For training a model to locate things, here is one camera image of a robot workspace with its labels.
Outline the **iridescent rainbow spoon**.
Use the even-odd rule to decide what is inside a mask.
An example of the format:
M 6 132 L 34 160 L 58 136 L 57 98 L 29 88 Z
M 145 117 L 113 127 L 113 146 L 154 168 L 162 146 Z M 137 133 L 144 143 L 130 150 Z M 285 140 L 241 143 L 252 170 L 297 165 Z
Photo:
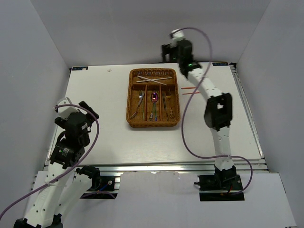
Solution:
M 157 92 L 152 92 L 151 101 L 152 101 L 152 119 L 154 121 L 157 121 L 157 110 L 156 110 L 156 103 L 158 101 Z

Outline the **iridescent thin fork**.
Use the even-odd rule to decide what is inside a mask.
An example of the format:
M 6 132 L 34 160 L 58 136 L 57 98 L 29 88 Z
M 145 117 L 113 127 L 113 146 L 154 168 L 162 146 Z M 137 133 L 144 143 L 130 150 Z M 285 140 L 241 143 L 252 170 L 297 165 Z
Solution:
M 145 113 L 144 113 L 144 91 L 140 92 L 140 98 L 141 98 L 141 108 L 142 108 L 142 119 L 145 120 Z

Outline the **pink handled silver fork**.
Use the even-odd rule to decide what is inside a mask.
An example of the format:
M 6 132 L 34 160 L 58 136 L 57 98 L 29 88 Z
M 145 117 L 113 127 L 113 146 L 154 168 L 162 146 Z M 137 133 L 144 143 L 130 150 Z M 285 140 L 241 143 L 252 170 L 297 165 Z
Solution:
M 163 106 L 164 106 L 164 110 L 167 110 L 167 105 L 166 105 L 166 95 L 165 93 L 162 93 L 162 99 L 163 99 Z

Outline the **green handled silver fork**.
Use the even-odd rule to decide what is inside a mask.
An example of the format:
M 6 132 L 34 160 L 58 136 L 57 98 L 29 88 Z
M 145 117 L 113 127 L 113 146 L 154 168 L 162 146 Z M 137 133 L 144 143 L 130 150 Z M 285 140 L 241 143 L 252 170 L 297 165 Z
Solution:
M 144 95 L 145 95 L 145 92 L 144 92 L 144 91 L 140 91 L 140 94 L 139 94 L 139 101 L 138 101 L 138 104 L 137 104 L 137 107 L 136 107 L 135 112 L 130 116 L 131 119 L 133 119 L 133 118 L 137 115 L 138 109 L 139 109 L 139 107 L 140 107 L 140 105 L 141 105 L 141 103 L 142 103 L 142 100 L 143 100 L 143 98 L 144 98 Z

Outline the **gold ornate fork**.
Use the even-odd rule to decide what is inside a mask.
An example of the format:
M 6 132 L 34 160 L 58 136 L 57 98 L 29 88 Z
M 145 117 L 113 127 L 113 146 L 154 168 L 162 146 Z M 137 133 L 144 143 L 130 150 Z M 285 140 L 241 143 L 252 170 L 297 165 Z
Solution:
M 170 89 L 166 93 L 166 99 L 168 101 L 168 106 L 169 106 L 169 117 L 173 120 L 174 119 L 174 112 L 171 106 L 171 91 Z

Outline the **ornate silver spoon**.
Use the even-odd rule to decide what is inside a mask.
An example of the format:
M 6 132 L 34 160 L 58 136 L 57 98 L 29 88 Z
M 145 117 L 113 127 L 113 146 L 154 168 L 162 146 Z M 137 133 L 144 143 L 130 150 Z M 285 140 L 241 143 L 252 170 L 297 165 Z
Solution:
M 152 103 L 152 109 L 151 109 L 149 121 L 154 121 L 154 103 Z

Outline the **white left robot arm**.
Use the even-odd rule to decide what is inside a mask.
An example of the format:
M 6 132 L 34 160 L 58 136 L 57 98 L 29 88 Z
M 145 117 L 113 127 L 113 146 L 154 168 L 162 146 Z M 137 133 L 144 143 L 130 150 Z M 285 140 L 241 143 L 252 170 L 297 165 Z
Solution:
M 99 124 L 99 115 L 85 101 L 75 105 L 67 97 L 54 110 L 58 113 L 55 124 L 63 132 L 51 154 L 45 184 L 33 190 L 38 196 L 29 212 L 16 220 L 16 228 L 63 227 L 64 216 L 82 194 L 100 185 L 97 168 L 78 168 L 97 142 L 90 140 L 89 133 L 93 124 Z

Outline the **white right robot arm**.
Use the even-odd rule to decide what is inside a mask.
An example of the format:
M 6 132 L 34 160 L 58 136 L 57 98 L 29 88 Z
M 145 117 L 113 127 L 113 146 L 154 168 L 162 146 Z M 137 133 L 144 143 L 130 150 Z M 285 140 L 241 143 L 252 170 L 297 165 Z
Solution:
M 215 147 L 214 180 L 207 185 L 216 190 L 230 188 L 237 177 L 229 140 L 232 96 L 219 90 L 205 75 L 207 71 L 193 58 L 190 41 L 182 39 L 161 48 L 162 60 L 166 61 L 166 56 L 169 56 L 170 61 L 178 63 L 181 74 L 198 88 L 206 101 L 204 121 L 211 130 Z

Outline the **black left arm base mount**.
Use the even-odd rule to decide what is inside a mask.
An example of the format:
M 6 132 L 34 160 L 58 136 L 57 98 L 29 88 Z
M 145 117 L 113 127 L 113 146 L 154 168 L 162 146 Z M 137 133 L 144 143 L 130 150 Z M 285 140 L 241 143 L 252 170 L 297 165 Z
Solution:
M 93 166 L 84 166 L 76 169 L 78 176 L 86 176 L 85 180 L 89 180 L 91 186 L 81 195 L 81 199 L 99 199 L 99 200 L 114 200 L 117 197 L 115 193 L 115 176 L 101 175 L 99 168 Z

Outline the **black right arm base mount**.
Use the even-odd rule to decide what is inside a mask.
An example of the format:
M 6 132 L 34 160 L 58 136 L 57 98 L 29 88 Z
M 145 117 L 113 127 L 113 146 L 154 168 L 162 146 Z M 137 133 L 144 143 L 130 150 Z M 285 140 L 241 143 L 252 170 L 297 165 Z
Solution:
M 235 179 L 229 180 L 222 186 L 214 175 L 200 175 L 194 182 L 194 186 L 199 189 L 199 199 L 201 202 L 224 202 L 224 201 L 244 201 L 243 185 L 239 175 Z

